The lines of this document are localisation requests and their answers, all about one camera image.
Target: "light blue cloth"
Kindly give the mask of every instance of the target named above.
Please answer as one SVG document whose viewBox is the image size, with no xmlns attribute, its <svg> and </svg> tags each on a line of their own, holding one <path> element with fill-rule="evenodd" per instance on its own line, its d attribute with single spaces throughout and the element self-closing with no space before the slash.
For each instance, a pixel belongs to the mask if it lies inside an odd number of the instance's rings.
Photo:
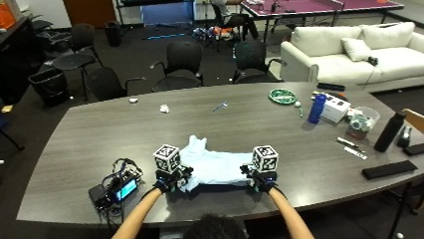
<svg viewBox="0 0 424 239">
<path fill-rule="evenodd" d="M 246 175 L 239 167 L 251 163 L 252 153 L 231 153 L 206 150 L 207 139 L 190 136 L 189 145 L 181 150 L 182 164 L 194 169 L 182 191 L 191 191 L 199 184 L 246 185 Z"/>
</svg>

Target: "black cable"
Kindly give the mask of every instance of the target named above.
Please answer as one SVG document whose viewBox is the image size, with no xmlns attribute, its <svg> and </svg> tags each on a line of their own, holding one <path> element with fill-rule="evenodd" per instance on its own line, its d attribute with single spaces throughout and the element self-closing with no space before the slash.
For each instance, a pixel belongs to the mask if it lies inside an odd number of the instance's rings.
<svg viewBox="0 0 424 239">
<path fill-rule="evenodd" d="M 372 68 L 372 72 L 371 72 L 369 77 L 368 77 L 368 79 L 367 79 L 365 85 L 363 85 L 363 89 L 365 89 L 365 87 L 368 86 L 368 82 L 369 82 L 369 80 L 371 80 L 373 71 L 375 71 L 375 66 L 373 66 L 373 68 Z"/>
</svg>

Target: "wooden cabinet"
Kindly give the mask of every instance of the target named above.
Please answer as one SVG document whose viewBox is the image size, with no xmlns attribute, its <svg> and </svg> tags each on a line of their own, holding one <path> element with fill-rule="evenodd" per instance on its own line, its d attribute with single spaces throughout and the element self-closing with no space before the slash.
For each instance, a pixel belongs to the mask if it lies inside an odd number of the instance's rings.
<svg viewBox="0 0 424 239">
<path fill-rule="evenodd" d="M 16 104 L 26 92 L 28 77 L 38 72 L 45 53 L 32 24 L 22 18 L 0 35 L 0 98 L 5 105 Z"/>
</svg>

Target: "plate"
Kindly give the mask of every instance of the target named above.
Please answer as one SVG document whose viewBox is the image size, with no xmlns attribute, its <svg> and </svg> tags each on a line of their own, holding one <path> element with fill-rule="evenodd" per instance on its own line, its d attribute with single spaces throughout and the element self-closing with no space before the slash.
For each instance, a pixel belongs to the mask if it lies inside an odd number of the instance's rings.
<svg viewBox="0 0 424 239">
<path fill-rule="evenodd" d="M 275 89 L 268 92 L 268 98 L 282 104 L 282 105 L 291 105 L 296 102 L 296 96 L 294 92 L 286 89 Z"/>
</svg>

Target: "electronic device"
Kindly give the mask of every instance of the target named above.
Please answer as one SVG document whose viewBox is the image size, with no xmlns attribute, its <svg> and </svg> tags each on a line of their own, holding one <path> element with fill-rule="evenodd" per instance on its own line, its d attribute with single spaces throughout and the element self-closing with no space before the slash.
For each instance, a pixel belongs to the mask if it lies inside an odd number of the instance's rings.
<svg viewBox="0 0 424 239">
<path fill-rule="evenodd" d="M 121 169 L 115 171 L 118 162 L 122 163 Z M 98 211 L 109 209 L 114 204 L 122 203 L 127 196 L 138 189 L 142 175 L 142 170 L 130 159 L 119 158 L 114 161 L 113 173 L 104 178 L 101 184 L 89 189 L 90 199 Z"/>
</svg>

